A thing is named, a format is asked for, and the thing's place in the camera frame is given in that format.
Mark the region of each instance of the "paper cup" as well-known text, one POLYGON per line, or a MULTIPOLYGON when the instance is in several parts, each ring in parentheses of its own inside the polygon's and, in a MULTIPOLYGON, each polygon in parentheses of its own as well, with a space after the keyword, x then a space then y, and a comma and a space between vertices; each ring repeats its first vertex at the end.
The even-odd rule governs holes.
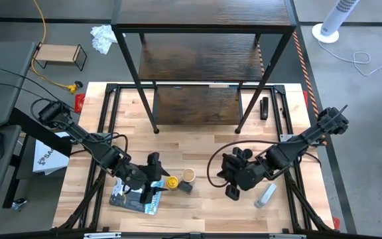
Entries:
POLYGON ((196 179, 196 172, 193 169, 184 169, 182 172, 182 180, 186 183, 192 183, 196 179))

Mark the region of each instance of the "wooden bench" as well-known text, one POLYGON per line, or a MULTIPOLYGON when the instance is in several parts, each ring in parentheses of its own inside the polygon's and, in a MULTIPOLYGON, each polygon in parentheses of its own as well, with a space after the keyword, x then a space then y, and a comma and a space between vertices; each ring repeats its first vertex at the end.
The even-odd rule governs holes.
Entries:
POLYGON ((58 44, 42 44, 39 43, 34 54, 35 61, 40 67, 45 68, 48 62, 70 62, 74 63, 80 71, 84 69, 87 54, 80 44, 77 46, 58 45, 58 44), (45 61, 44 65, 41 65, 38 60, 45 61), (78 60, 82 61, 82 66, 78 64, 78 60))

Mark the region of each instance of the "dark wooden shelf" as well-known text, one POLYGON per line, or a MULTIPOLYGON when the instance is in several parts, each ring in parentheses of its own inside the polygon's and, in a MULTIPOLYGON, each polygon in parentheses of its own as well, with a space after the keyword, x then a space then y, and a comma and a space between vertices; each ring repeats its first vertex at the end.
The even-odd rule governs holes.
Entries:
POLYGON ((262 78, 250 34, 146 34, 141 80, 246 80, 262 78))
POLYGON ((116 23, 289 26, 289 0, 123 0, 116 23))
POLYGON ((240 108, 236 88, 159 87, 153 115, 158 125, 237 125, 240 108))

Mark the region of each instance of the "wooden table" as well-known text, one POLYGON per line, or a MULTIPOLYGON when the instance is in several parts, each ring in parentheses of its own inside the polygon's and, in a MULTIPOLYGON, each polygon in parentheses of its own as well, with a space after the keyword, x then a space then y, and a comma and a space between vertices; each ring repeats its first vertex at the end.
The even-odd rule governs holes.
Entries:
MULTIPOLYGON (((302 88, 300 84, 285 84, 285 89, 293 130, 295 133, 301 133, 310 126, 302 88)), ((105 83, 102 82, 90 82, 88 85, 79 124, 89 132, 97 130, 104 90, 105 83)), ((244 106, 247 105, 253 92, 254 90, 241 91, 244 106)), ((153 98, 153 90, 145 90, 145 94, 148 99, 153 98)), ((264 96, 270 97, 270 94, 262 92, 260 99, 264 96)), ((210 155, 222 145, 243 139, 277 140, 272 104, 269 104, 267 121, 260 120, 259 107, 255 107, 240 135, 233 132, 234 127, 233 125, 163 125, 160 126, 160 133, 155 135, 136 89, 122 90, 115 131, 128 136, 128 153, 132 156, 132 162, 145 164, 147 155, 158 151, 163 167, 171 175, 179 177, 183 169, 190 167, 196 171, 196 182, 191 195, 181 191, 163 192, 157 215, 150 216, 109 205, 115 179, 107 176, 98 228, 109 226, 111 231, 121 232, 262 233, 281 232, 282 228, 292 230, 283 176, 275 180, 278 188, 262 209, 256 209, 253 203, 263 192, 268 181, 259 183, 250 191, 242 191, 239 201, 227 198, 224 189, 209 185, 206 178, 207 162, 210 155)), ((116 139, 113 144, 124 147, 122 139, 116 139)), ((270 145, 248 143, 239 146, 242 149, 250 148, 257 154, 270 145)), ((224 152, 231 153, 231 150, 232 148, 228 148, 224 152)), ((215 158, 210 169, 214 183, 217 184, 222 182, 216 178, 222 161, 220 155, 221 153, 215 158)), ((79 153, 70 158, 53 226, 65 222, 82 200, 90 160, 87 153, 79 153)), ((303 157, 301 170, 308 201, 324 222, 332 227, 332 216, 319 164, 312 158, 303 157)), ((93 205, 91 203, 88 223, 92 216, 93 205)), ((300 224, 303 225, 301 207, 298 203, 296 207, 300 224)))

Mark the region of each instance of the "yellow cable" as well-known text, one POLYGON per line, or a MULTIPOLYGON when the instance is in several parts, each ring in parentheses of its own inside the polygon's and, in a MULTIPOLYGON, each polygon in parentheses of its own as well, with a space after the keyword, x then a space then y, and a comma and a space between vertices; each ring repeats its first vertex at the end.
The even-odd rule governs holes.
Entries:
MULTIPOLYGON (((44 35, 42 36, 42 40, 41 40, 41 43, 44 44, 45 42, 45 38, 46 38, 46 23, 45 23, 45 18, 44 18, 44 14, 42 14, 42 11, 40 10, 40 7, 38 5, 38 3, 36 2, 36 0, 33 0, 34 4, 36 5, 36 8, 38 9, 39 11, 39 14, 40 14, 40 18, 42 19, 42 24, 44 25, 44 35)), ((41 80, 45 80, 47 82, 50 82, 51 84, 54 84, 58 87, 61 87, 63 89, 66 89, 66 90, 70 90, 71 86, 67 86, 67 85, 63 85, 63 84, 60 84, 60 83, 57 83, 57 82, 53 82, 47 78, 45 78, 44 76, 40 75, 38 73, 38 71, 35 69, 34 67, 34 63, 35 63, 35 59, 33 58, 32 60, 32 64, 31 64, 31 68, 32 68, 32 71, 33 73, 35 73, 41 80)))

